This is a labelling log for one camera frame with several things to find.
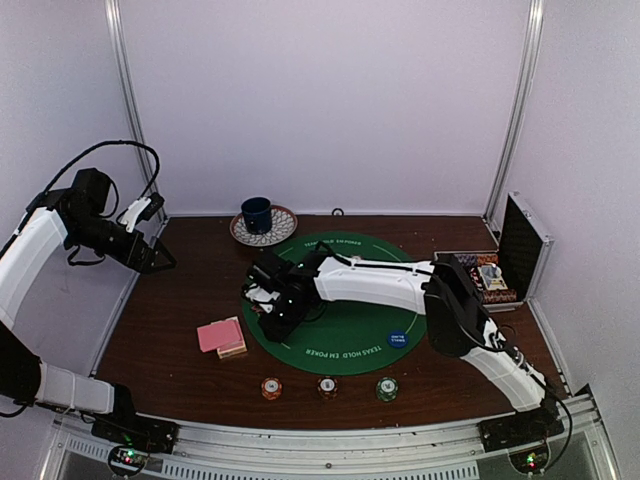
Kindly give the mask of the red poker chip stack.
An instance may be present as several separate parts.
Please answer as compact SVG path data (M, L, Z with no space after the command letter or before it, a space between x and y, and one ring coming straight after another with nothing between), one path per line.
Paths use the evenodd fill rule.
M283 385L278 378L265 378L261 384L262 396L267 400L278 399L283 391Z

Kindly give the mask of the blue small blind button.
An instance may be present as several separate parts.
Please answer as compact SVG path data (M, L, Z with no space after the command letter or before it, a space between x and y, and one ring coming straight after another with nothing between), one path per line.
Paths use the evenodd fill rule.
M392 331L387 336L387 343L394 349L403 349L409 344L409 335L404 331Z

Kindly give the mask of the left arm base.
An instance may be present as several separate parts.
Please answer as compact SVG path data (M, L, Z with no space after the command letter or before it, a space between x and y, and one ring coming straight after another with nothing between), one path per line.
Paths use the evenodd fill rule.
M136 417L133 425L122 426L105 417L89 420L94 437L113 443L106 463L117 476L131 478L140 474L153 454L171 454L179 426L175 422Z

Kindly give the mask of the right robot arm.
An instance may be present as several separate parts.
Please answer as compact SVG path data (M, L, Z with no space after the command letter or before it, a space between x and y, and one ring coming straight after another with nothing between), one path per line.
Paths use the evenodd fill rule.
M560 418L562 402L547 378L500 331L451 254L435 261L375 261L341 255L319 241L297 262L262 254L247 279L241 295L258 307L258 324L272 342L286 340L322 303L399 308L425 316L436 352L471 364L506 396L519 440L535 440Z

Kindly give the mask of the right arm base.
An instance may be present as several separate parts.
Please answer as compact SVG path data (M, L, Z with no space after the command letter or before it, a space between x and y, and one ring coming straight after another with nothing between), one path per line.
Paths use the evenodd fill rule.
M486 453L506 450L511 466L520 474L541 474L551 463L548 440L564 432L563 422L543 414L517 413L478 424Z

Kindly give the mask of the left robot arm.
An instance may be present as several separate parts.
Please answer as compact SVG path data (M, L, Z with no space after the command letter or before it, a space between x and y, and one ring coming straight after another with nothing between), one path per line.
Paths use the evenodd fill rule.
M116 221L103 212L114 183L105 173L82 169L66 189L39 194L21 226L1 251L1 393L21 409L39 404L91 414L123 444L144 433L130 390L49 365L18 339L13 328L31 285L49 257L64 247L110 257L140 274L172 269L174 257L160 241L148 244L136 226L164 204L157 193L142 194Z

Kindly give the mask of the patterned ceramic saucer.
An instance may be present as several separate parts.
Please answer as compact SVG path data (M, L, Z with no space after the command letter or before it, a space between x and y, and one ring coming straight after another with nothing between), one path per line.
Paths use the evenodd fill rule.
M280 205L271 207L272 226L269 232L264 234L252 234L245 225L243 215L237 214L229 225L231 236L240 244L263 248L277 245L293 235L298 226L295 214Z

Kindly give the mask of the round green poker mat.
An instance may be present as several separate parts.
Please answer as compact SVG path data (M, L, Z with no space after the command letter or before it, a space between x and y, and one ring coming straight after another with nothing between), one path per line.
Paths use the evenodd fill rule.
M300 261L323 241L343 256L365 260L411 262L401 248L382 239L348 232L322 232L289 240L275 248L286 260ZM427 331L423 315L383 305L335 302L310 312L283 343L267 340L254 306L241 302L244 320L255 340L274 358L306 372L328 376L359 375L387 367L407 355ZM394 349L387 343L392 331L404 331L409 344Z

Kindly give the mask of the pink playing card deck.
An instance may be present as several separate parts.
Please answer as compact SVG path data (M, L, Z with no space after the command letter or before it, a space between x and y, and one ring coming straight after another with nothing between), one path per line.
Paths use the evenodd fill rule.
M203 353L231 350L245 343L237 317L200 326L196 332L199 348Z

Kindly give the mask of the dark blue mug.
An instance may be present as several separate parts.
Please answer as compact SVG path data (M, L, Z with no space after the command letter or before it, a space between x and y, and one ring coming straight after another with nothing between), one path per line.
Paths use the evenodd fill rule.
M268 198L246 199L241 205L241 213L250 234L263 235L272 229L271 201Z

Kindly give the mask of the brown poker chip stack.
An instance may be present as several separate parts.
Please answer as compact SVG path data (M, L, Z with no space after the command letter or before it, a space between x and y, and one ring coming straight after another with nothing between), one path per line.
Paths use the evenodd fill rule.
M334 399L338 393L338 382L333 377L322 377L317 382L317 391L323 399Z

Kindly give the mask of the green poker chip stack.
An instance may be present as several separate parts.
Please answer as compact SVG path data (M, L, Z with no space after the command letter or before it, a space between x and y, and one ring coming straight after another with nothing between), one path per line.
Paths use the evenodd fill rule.
M376 397L383 402L391 402L397 398L399 384L392 377L383 377L376 384Z

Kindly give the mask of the aluminium poker chip case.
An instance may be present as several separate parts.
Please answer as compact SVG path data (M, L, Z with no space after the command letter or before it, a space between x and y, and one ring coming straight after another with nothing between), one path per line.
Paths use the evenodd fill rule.
M522 194L508 194L502 230L491 250L453 251L479 290L483 305L491 312L519 308L536 293L554 238L525 201ZM501 286L489 287L481 271L487 266L500 270Z

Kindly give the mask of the front aluminium rail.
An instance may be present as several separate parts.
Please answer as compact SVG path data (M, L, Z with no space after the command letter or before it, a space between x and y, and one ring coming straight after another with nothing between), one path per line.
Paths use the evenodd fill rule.
M622 479L590 393L564 401L567 433L547 440L555 463L544 475L523 474L516 452L490 452L479 424L507 415L413 427L274 430L179 421L172 454L150 455L132 479ZM91 435L77 415L57 416L36 479L119 479L107 465L112 445Z

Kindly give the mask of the left aluminium frame post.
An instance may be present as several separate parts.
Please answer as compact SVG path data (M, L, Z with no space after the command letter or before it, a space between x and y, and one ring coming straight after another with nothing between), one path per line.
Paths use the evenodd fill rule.
M104 1L104 6L107 29L110 35L115 63L118 71L120 88L128 121L129 133L133 140L140 143L146 143L142 130L141 119L135 98L134 86L128 61L125 35L121 17L120 1L106 0ZM159 193L157 182L155 180L152 180L155 165L153 156L150 156L150 154L146 150L139 150L139 152L137 153L137 157L145 184L151 182L151 192ZM156 214L156 217L158 217L158 220L161 223L166 222L167 215L164 207L160 207L158 213Z

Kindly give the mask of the aluminium frame post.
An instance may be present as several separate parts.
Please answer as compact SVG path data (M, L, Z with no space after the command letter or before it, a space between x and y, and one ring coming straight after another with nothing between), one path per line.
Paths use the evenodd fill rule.
M489 224L496 223L496 212L499 207L501 193L505 187L511 162L517 147L521 131L527 100L530 95L534 75L536 72L541 37L544 25L544 5L542 0L529 2L529 13L524 35L520 69L514 100L498 168L494 176L489 199L484 212L484 220Z
M140 143L146 143L142 130L141 119L135 98L134 86L128 61L125 35L121 17L120 1L106 0L104 1L104 6L107 29L110 35L115 63L118 71L120 88L128 121L129 133L133 140ZM152 180L155 165L153 156L150 156L150 154L146 150L139 150L139 152L137 153L137 157L145 184L151 182L151 192L159 193L157 182L155 180ZM167 215L164 207L160 207L158 213L156 214L156 217L158 217L158 220L161 223L166 222Z

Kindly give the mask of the right aluminium frame post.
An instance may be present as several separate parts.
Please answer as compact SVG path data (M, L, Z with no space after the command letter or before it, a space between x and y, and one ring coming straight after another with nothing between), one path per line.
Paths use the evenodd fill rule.
M484 212L484 220L489 224L496 223L496 212L499 207L501 193L505 187L511 162L517 147L521 131L527 100L530 95L534 75L536 72L541 37L544 25L544 5L542 0L529 2L529 13L524 35L520 69L514 100L498 168L494 176L489 199Z

